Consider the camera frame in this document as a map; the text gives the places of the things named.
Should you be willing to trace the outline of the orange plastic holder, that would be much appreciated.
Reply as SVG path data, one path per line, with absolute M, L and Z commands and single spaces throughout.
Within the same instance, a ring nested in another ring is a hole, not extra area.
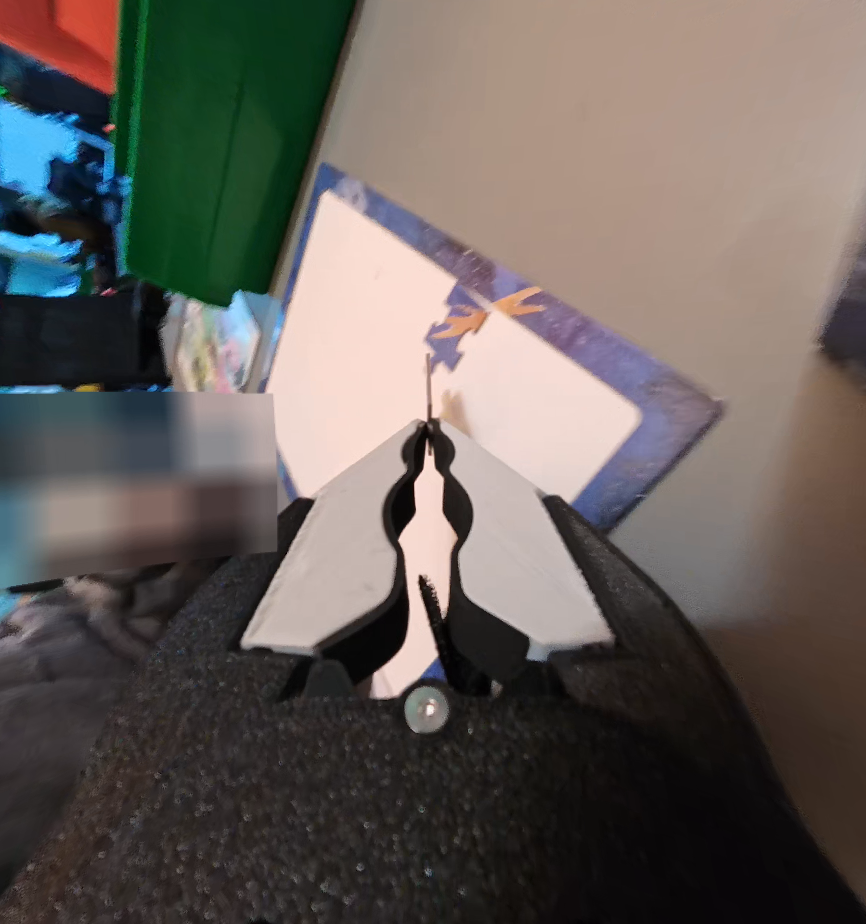
M 0 43 L 111 95 L 117 1 L 0 1 Z

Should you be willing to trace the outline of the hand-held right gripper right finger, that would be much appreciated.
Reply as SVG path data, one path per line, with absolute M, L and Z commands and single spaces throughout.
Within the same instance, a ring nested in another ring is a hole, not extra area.
M 545 663 L 614 633 L 529 480 L 450 423 L 432 421 L 443 515 L 455 533 L 446 627 L 471 663 Z

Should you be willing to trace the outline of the orange comet print puzzle piece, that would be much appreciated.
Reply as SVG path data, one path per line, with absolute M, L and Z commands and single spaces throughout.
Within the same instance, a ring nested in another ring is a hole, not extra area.
M 489 311 L 475 299 L 475 293 L 456 284 L 444 303 L 444 315 L 427 331 L 425 344 L 429 368 L 432 372 L 443 368 L 454 372 L 463 359 L 462 343 L 478 334 Z

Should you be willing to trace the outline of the white puzzle tray blue rim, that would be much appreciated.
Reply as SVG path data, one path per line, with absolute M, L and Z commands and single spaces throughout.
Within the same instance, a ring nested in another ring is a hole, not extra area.
M 583 571 L 615 644 L 611 603 L 576 549 L 573 514 L 617 525 L 695 445 L 719 404 L 669 366 L 542 287 L 466 248 L 339 170 L 318 172 L 276 334 L 265 391 L 275 403 L 279 462 L 290 499 L 307 512 L 346 468 L 411 422 L 426 423 L 425 336 L 456 284 L 489 311 L 462 343 L 454 372 L 432 372 L 434 421 L 447 422 L 529 480 Z M 443 480 L 427 456 L 414 519 L 401 535 L 409 594 L 405 641 L 422 647 L 392 672 L 405 687 L 434 657 L 505 683 L 533 664 L 471 663 L 446 615 L 456 537 Z M 394 656 L 296 656 L 344 666 L 354 684 L 390 672 Z

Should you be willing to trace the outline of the pale blue printed board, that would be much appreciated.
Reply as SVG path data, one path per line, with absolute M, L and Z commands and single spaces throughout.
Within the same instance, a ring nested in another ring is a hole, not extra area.
M 225 307 L 169 294 L 160 337 L 175 389 L 244 392 L 262 338 L 257 315 L 269 306 L 268 296 L 245 291 L 235 292 Z

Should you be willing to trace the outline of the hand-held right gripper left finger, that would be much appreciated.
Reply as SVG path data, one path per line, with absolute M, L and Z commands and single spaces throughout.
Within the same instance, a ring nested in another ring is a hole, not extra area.
M 401 535 L 415 516 L 426 446 L 426 424 L 411 422 L 317 492 L 242 635 L 242 650 L 400 651 L 409 624 Z

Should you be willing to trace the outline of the green plastic bin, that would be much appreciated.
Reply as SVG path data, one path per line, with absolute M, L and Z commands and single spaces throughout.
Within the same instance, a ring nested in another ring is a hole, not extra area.
M 226 305 L 264 293 L 353 1 L 119 3 L 115 159 L 127 271 Z

